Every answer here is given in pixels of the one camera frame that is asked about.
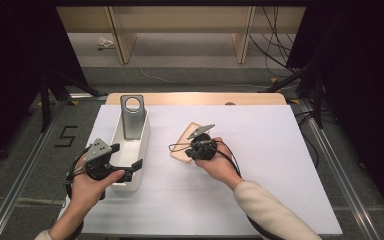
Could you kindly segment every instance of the sleeve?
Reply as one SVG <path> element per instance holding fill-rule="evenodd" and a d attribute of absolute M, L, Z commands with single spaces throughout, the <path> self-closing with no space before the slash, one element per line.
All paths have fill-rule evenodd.
<path fill-rule="evenodd" d="M 42 231 L 37 235 L 34 240 L 53 240 L 51 235 L 49 235 L 49 230 Z"/>
<path fill-rule="evenodd" d="M 233 191 L 239 207 L 270 234 L 283 239 L 321 239 L 295 213 L 255 182 L 244 181 Z"/>

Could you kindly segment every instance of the white paper sheet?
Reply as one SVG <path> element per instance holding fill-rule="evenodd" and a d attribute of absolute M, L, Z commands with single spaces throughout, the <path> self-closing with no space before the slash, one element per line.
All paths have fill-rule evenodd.
<path fill-rule="evenodd" d="M 190 122 L 214 123 L 244 179 L 260 183 L 322 235 L 342 234 L 289 106 L 146 106 L 150 138 L 136 192 L 106 191 L 83 233 L 153 236 L 258 235 L 232 192 L 194 163 L 170 157 Z M 89 143 L 111 141 L 120 106 L 104 105 Z"/>

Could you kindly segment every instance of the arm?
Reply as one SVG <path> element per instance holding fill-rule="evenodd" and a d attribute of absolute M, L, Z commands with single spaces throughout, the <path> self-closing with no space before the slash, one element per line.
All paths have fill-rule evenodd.
<path fill-rule="evenodd" d="M 79 161 L 77 166 L 84 165 Z M 101 181 L 95 181 L 86 174 L 77 175 L 73 179 L 73 192 L 67 209 L 49 231 L 41 232 L 36 240 L 67 239 L 82 224 L 83 219 L 93 206 L 98 203 L 102 192 L 124 175 L 124 171 L 116 171 Z"/>
<path fill-rule="evenodd" d="M 217 150 L 231 156 L 229 149 L 217 141 Z M 233 166 L 220 154 L 210 161 L 196 160 L 196 165 L 203 168 L 214 179 L 232 189 L 239 207 L 264 231 L 283 239 L 321 239 L 297 215 L 286 208 L 276 197 L 260 185 L 244 181 L 236 174 Z"/>

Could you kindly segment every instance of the small wooden piece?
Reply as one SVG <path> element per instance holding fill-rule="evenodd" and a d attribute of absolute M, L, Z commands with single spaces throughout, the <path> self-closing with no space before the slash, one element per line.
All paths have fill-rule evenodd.
<path fill-rule="evenodd" d="M 191 122 L 189 126 L 186 128 L 186 130 L 183 132 L 183 134 L 180 136 L 179 140 L 177 141 L 174 147 L 172 148 L 171 157 L 174 159 L 177 159 L 184 163 L 190 163 L 192 161 L 192 158 L 188 157 L 185 153 L 185 150 L 181 150 L 183 148 L 186 148 L 188 144 L 192 142 L 193 139 L 187 139 L 189 135 L 191 135 L 197 128 L 201 127 L 198 123 Z"/>

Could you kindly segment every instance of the black cable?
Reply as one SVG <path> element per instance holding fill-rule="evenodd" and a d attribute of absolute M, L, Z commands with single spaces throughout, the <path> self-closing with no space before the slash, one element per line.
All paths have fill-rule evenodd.
<path fill-rule="evenodd" d="M 291 41 L 292 44 L 294 44 L 294 41 L 292 41 L 291 37 L 289 36 L 289 34 L 286 34 L 286 36 L 289 38 L 289 41 Z"/>
<path fill-rule="evenodd" d="M 86 172 L 79 172 L 79 173 L 76 173 L 76 174 L 74 174 L 73 175 L 73 178 L 75 178 L 76 176 L 79 176 L 79 175 L 81 175 L 81 174 L 85 174 Z"/>
<path fill-rule="evenodd" d="M 273 56 L 271 56 L 268 52 L 264 51 L 264 50 L 263 50 L 263 49 L 262 49 L 262 48 L 261 48 L 255 41 L 254 41 L 254 39 L 252 38 L 251 35 L 250 35 L 249 37 L 250 37 L 251 41 L 254 43 L 254 45 L 257 47 L 257 49 L 258 49 L 261 53 L 263 53 L 263 54 L 266 56 L 266 58 L 267 58 L 267 57 L 270 58 L 271 60 L 273 60 L 274 62 L 276 62 L 276 63 L 279 64 L 280 66 L 282 66 L 282 67 L 284 67 L 285 69 L 289 70 L 290 72 L 294 73 L 294 71 L 292 71 L 291 69 L 289 69 L 288 67 L 286 67 L 285 64 L 279 62 L 279 61 L 276 60 Z"/>
<path fill-rule="evenodd" d="M 272 25 L 272 23 L 271 23 L 271 21 L 270 21 L 270 19 L 269 19 L 269 16 L 267 15 L 267 12 L 266 12 L 266 9 L 265 9 L 265 7 L 263 7 L 263 12 L 264 12 L 264 15 L 266 16 L 266 19 L 267 19 L 267 21 L 269 22 L 269 25 L 270 25 L 270 28 L 271 28 L 271 30 L 272 30 L 272 35 L 271 35 L 271 37 L 270 37 L 270 42 L 271 42 L 271 40 L 273 39 L 273 35 L 276 37 L 276 40 L 277 40 L 277 43 L 279 44 L 279 45 L 281 45 L 281 42 L 280 42 L 280 40 L 279 40 L 279 37 L 277 36 L 277 14 L 278 14 L 278 11 L 279 11 L 279 9 L 278 8 L 276 8 L 276 6 L 274 7 L 274 25 Z M 279 48 L 279 51 L 280 51 L 280 55 L 282 56 L 282 58 L 283 58 L 283 61 L 285 61 L 286 62 L 286 60 L 285 60 L 285 57 L 283 56 L 283 54 L 282 54 L 282 51 L 280 50 L 280 48 Z"/>
<path fill-rule="evenodd" d="M 266 36 L 264 36 L 264 34 L 261 34 L 261 36 L 262 36 L 267 42 L 270 42 L 270 39 L 268 39 Z M 276 46 L 276 47 L 281 47 L 281 48 L 283 48 L 283 49 L 286 49 L 286 50 L 288 50 L 288 51 L 291 51 L 290 48 L 287 48 L 287 47 L 284 47 L 284 46 L 280 46 L 280 45 L 278 45 L 278 44 L 276 44 L 276 43 L 274 43 L 274 42 L 271 42 L 271 44 L 273 44 L 273 45 Z"/>
<path fill-rule="evenodd" d="M 248 215 L 246 217 L 248 218 L 251 225 L 255 228 L 255 230 L 257 230 L 264 237 L 266 237 L 270 240 L 284 240 L 283 238 L 266 231 L 264 228 L 262 228 L 260 225 L 258 225 L 258 223 L 256 223 L 254 220 L 252 220 Z"/>
<path fill-rule="evenodd" d="M 177 145 L 186 145 L 186 147 L 178 149 L 178 150 L 173 150 L 173 148 L 171 148 L 171 147 L 177 146 Z M 185 149 L 187 149 L 189 147 L 190 147 L 189 143 L 175 143 L 175 144 L 168 145 L 168 149 L 170 150 L 170 152 L 180 152 L 180 151 L 183 151 L 183 150 L 185 150 Z"/>
<path fill-rule="evenodd" d="M 274 10 L 273 11 L 274 12 L 274 16 L 273 16 L 274 24 L 273 24 L 272 30 L 273 30 L 273 32 L 274 32 L 274 34 L 276 36 L 277 44 L 283 47 L 282 42 L 280 41 L 279 36 L 277 35 L 277 16 L 279 14 L 279 7 L 275 6 L 275 7 L 273 7 L 273 10 Z M 280 47 L 279 47 L 279 52 L 280 52 L 280 55 L 283 58 L 283 61 L 286 63 L 286 59 L 283 56 L 282 49 Z"/>
<path fill-rule="evenodd" d="M 279 36 L 278 36 L 278 34 L 277 34 L 277 17 L 278 17 L 278 15 L 279 15 L 279 7 L 278 6 L 276 6 L 276 8 L 275 8 L 275 21 L 274 21 L 274 29 L 275 29 L 275 32 L 276 32 L 276 39 L 277 39 L 277 43 L 278 43 L 278 45 L 279 45 L 279 51 L 280 51 L 280 53 L 282 54 L 282 50 L 283 50 L 283 52 L 285 53 L 285 56 L 286 56 L 286 58 L 287 59 L 289 59 L 289 54 L 286 52 L 286 49 L 285 49 L 285 47 L 283 46 L 283 43 L 280 41 L 280 39 L 279 39 Z"/>
<path fill-rule="evenodd" d="M 267 45 L 267 50 L 266 50 L 267 53 L 269 52 L 270 44 L 271 44 L 271 42 L 272 42 L 272 41 L 271 41 L 272 39 L 273 39 L 273 33 L 272 33 L 272 35 L 271 35 L 271 37 L 270 37 L 269 44 Z M 267 68 L 267 70 L 268 70 L 271 74 L 273 74 L 274 76 L 277 76 L 277 77 L 288 77 L 288 76 L 280 76 L 280 75 L 277 75 L 277 74 L 273 73 L 273 72 L 270 70 L 269 66 L 267 65 L 267 56 L 268 56 L 268 55 L 266 55 L 266 68 Z M 286 65 L 281 64 L 281 66 L 284 66 L 285 69 L 288 69 L 289 71 L 291 71 L 292 73 L 294 73 L 291 69 L 287 68 Z"/>
<path fill-rule="evenodd" d="M 236 162 L 236 165 L 235 165 L 235 163 L 233 162 L 233 160 L 232 160 L 229 156 L 227 156 L 225 153 L 223 153 L 222 151 L 217 150 L 217 149 L 215 149 L 215 148 L 213 148 L 213 147 L 210 147 L 210 146 L 208 146 L 208 145 L 206 145 L 206 144 L 203 144 L 202 146 L 205 147 L 205 148 L 207 148 L 207 149 L 210 149 L 210 150 L 212 150 L 212 151 L 214 151 L 214 152 L 216 152 L 216 153 L 222 155 L 224 158 L 226 158 L 227 161 L 229 161 L 230 164 L 231 164 L 231 165 L 233 166 L 233 168 L 235 169 L 236 174 L 238 174 L 238 176 L 242 178 L 242 174 L 241 174 L 241 171 L 239 170 L 239 165 L 237 165 L 238 163 L 236 162 L 236 159 L 235 159 L 235 162 Z"/>
<path fill-rule="evenodd" d="M 83 154 L 85 154 L 87 151 L 89 151 L 89 149 L 90 149 L 90 146 L 83 149 L 83 151 L 76 157 L 76 159 L 71 164 L 70 170 L 68 170 L 67 176 L 65 177 L 64 185 L 65 185 L 65 189 L 67 191 L 67 195 L 70 199 L 71 199 L 71 194 L 72 194 L 71 184 L 73 183 L 74 177 L 78 175 L 78 174 L 76 174 L 76 175 L 74 174 L 74 169 L 77 165 L 77 162 L 80 160 L 80 158 L 83 156 Z"/>
<path fill-rule="evenodd" d="M 298 128 L 301 131 L 301 134 L 302 134 L 304 140 L 307 141 L 307 143 L 311 146 L 311 148 L 313 148 L 314 153 L 316 154 L 316 161 L 314 163 L 314 167 L 317 168 L 319 166 L 319 162 L 320 162 L 319 153 L 318 153 L 316 147 L 311 143 L 311 141 L 307 138 L 307 136 L 302 131 L 302 124 L 305 122 L 305 120 L 308 120 L 308 119 L 313 117 L 314 111 L 298 113 L 298 114 L 295 115 L 295 117 L 303 115 L 303 114 L 306 114 L 306 116 L 303 119 L 301 119 L 301 121 L 298 124 Z"/>

